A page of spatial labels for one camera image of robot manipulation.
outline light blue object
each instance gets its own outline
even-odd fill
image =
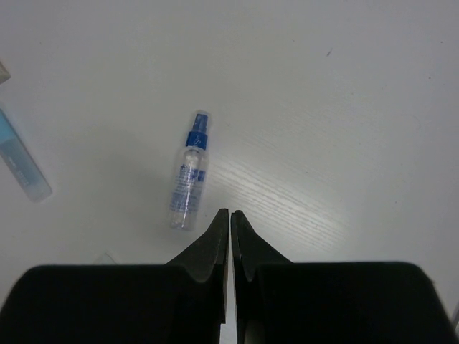
[[[33,202],[51,195],[49,184],[0,109],[0,156]]]
[[[174,229],[193,229],[207,172],[207,122],[209,116],[198,113],[179,154],[174,188],[169,203],[169,222]]]

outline bottle label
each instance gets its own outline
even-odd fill
[[[170,210],[181,213],[198,211],[205,177],[206,171],[187,165],[180,166],[179,175],[175,178]]]

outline blue spray nozzle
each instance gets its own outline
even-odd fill
[[[191,129],[191,131],[198,131],[205,134],[207,132],[208,119],[208,115],[205,115],[204,113],[198,113],[194,119],[193,129]]]
[[[199,147],[206,150],[207,147],[207,121],[208,115],[198,113],[194,119],[193,128],[188,133],[186,146]]]

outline white table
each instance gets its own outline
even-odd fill
[[[414,262],[451,313],[458,17],[451,0],[4,0],[0,102],[54,194],[32,204],[0,163],[0,299],[38,264],[166,262],[228,207],[295,261]],[[198,109],[198,229],[169,231]]]

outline blue bottle cap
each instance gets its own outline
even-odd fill
[[[13,127],[9,124],[4,112],[0,109],[0,143],[16,138]]]
[[[198,147],[206,150],[207,147],[207,121],[208,115],[204,113],[198,113],[194,119],[193,128],[188,133],[186,139],[186,146]]]

